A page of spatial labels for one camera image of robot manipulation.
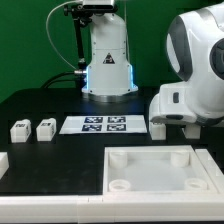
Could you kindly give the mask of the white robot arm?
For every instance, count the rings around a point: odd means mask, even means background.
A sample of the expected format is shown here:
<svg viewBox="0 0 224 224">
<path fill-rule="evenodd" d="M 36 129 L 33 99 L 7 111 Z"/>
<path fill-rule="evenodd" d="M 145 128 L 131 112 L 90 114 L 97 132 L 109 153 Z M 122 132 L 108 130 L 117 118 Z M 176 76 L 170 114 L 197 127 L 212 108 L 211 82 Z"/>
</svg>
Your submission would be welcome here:
<svg viewBox="0 0 224 224">
<path fill-rule="evenodd" d="M 92 60 L 82 92 L 102 99 L 135 92 L 126 25 L 113 13 L 114 0 L 84 0 L 83 8 L 92 13 Z M 224 120 L 224 2 L 176 16 L 166 53 L 180 81 L 160 87 L 149 120 L 200 126 Z"/>
</svg>

